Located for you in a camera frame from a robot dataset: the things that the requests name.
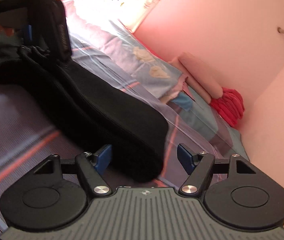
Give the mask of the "black knit pants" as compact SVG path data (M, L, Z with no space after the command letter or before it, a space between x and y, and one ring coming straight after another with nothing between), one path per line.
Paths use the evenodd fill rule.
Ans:
M166 119L70 57L0 35L0 85L22 87L65 137L84 151L111 146L110 166L145 183L164 168Z

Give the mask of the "light blue patterned pillow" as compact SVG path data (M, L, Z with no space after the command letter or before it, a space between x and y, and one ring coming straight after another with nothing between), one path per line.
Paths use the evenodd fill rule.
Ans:
M113 6L85 0L63 4L71 36L107 55L162 103L177 100L186 76L145 48L117 19Z

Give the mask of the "teal striped blanket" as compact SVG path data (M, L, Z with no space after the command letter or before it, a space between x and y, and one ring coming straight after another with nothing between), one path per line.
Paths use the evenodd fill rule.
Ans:
M241 141L241 134L230 127L192 88L189 92L179 92L167 104L181 119L204 137L222 156L239 154L249 159Z

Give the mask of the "red folded cloth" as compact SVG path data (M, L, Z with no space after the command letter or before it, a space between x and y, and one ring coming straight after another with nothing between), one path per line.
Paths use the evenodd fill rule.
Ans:
M235 128L238 121L243 118L245 106L241 94L235 89L223 87L223 95L212 99L210 106L228 123Z

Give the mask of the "purple plaid bed sheet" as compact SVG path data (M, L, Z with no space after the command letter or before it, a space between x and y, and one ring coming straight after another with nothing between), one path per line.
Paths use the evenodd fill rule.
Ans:
M170 125L166 150L166 168L150 186L178 186L186 173L177 160L178 144L195 151L209 151L224 158L204 137L188 126L167 103L148 92L138 81L118 67L101 51L77 40L74 57L112 86L149 102L167 117ZM0 195L9 185L53 153L72 158L79 147L68 141L41 113L38 106L22 88L0 85ZM0 214L0 233L6 223Z

